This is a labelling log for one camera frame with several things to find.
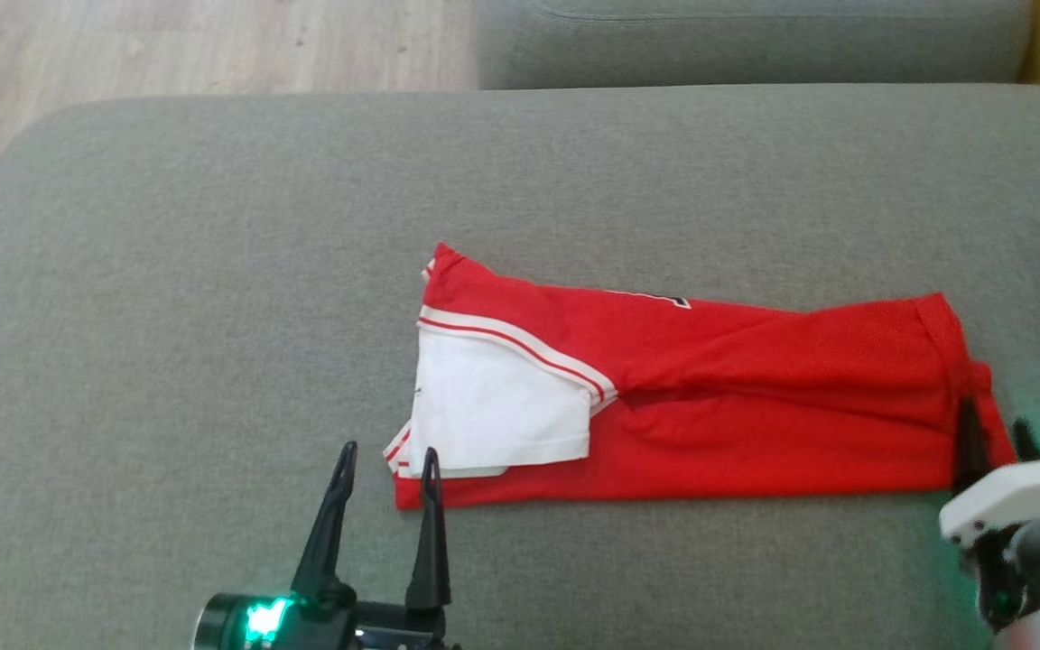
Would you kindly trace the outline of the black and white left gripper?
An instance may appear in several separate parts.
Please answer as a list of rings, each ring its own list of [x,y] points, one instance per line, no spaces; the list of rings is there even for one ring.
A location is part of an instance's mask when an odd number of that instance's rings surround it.
[[[405,605],[359,601],[339,579],[344,513],[358,467],[358,444],[347,441],[331,472],[312,530],[292,579],[292,594],[306,608],[339,608],[304,620],[302,650],[460,650],[447,642],[445,608],[451,603],[441,466],[428,448],[421,475],[422,521]]]

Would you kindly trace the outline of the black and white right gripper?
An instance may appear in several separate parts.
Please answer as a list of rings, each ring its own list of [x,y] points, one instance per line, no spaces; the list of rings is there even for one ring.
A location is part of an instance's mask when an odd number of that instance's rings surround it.
[[[942,539],[971,548],[984,534],[1040,521],[1040,443],[1025,417],[1012,423],[1019,461],[993,470],[977,404],[962,400],[953,449],[953,493],[941,506]]]

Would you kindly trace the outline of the red and white basketball jersey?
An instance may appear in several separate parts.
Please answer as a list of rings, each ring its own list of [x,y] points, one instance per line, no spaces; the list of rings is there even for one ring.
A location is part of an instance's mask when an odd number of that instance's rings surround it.
[[[798,312],[531,283],[437,246],[415,395],[384,457],[421,506],[948,488],[961,417],[1015,462],[940,293]]]

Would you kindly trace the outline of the large grey sofa chaise cushion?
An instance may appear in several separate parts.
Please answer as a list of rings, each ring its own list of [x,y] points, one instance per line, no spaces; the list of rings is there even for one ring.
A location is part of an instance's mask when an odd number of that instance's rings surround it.
[[[1040,441],[1040,87],[116,100],[0,157],[0,650],[190,650],[288,590],[341,448],[339,575],[400,602],[439,242],[537,283],[794,311],[942,292]]]

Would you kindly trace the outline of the grey sofa seat cushion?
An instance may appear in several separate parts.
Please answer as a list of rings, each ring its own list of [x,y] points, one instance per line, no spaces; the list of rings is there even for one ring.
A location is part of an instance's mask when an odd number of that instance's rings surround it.
[[[484,89],[1014,82],[1035,0],[473,0]]]

